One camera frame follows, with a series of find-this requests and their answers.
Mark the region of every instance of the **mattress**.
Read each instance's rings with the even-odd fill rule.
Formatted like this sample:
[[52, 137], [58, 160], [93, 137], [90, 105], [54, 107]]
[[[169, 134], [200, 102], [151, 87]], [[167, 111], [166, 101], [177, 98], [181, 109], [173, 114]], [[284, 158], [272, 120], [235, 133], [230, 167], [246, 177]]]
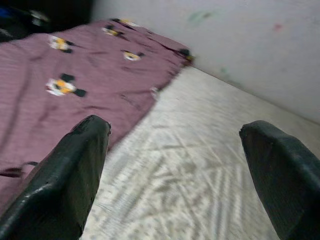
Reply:
[[320, 157], [320, 126], [193, 67], [108, 154], [82, 240], [278, 240], [239, 137], [268, 121]]
[[112, 148], [150, 110], [154, 93], [181, 70], [187, 52], [119, 19], [2, 43], [0, 209], [85, 117], [111, 124]]

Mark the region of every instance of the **mauve bedsheet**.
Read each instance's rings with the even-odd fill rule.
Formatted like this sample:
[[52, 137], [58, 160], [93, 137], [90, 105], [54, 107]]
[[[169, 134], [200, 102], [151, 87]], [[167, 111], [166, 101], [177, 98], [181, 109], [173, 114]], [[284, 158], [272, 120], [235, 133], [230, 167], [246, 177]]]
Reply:
[[[123, 34], [106, 34], [102, 27], [110, 24]], [[178, 53], [185, 46], [111, 20], [54, 36], [74, 43], [72, 53], [52, 48], [48, 34], [0, 45], [1, 172], [40, 162], [76, 123], [92, 114], [111, 123], [112, 147], [152, 107], [152, 88], [165, 87], [186, 61]], [[128, 52], [139, 56], [130, 60]], [[46, 91], [49, 79], [61, 79], [62, 74], [73, 76], [73, 86], [85, 90], [85, 96]], [[29, 171], [25, 167], [21, 178], [0, 176], [0, 208]]]

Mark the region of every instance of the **white wall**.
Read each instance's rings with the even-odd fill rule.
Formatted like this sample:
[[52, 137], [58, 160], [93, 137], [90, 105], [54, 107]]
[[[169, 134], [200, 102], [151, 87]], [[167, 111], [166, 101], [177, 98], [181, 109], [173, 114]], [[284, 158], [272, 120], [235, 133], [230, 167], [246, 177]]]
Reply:
[[97, 0], [93, 20], [181, 42], [197, 68], [320, 123], [319, 13], [319, 0]]

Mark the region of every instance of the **white mattress surface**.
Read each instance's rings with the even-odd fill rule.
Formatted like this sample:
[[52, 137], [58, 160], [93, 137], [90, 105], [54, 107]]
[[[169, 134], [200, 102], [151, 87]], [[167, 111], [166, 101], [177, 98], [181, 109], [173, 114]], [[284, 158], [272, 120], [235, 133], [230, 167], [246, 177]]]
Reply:
[[193, 67], [108, 153], [82, 240], [278, 240], [239, 130], [268, 121], [320, 157], [320, 126]]

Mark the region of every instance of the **wrinkled fabric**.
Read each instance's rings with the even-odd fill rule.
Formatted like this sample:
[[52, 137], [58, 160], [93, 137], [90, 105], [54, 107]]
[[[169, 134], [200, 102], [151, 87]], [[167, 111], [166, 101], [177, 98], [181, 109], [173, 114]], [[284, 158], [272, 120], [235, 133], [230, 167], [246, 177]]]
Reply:
[[[123, 37], [104, 33], [107, 24]], [[151, 89], [165, 87], [185, 62], [178, 53], [185, 46], [114, 21], [54, 35], [74, 43], [72, 53], [51, 48], [45, 33], [0, 45], [1, 171], [40, 162], [75, 124], [92, 114], [111, 124], [112, 148], [154, 104]], [[123, 51], [144, 56], [130, 61]], [[74, 76], [75, 87], [85, 90], [85, 97], [48, 93], [49, 79], [61, 74]], [[19, 185], [11, 179], [0, 176], [0, 206], [11, 196], [3, 190]]]

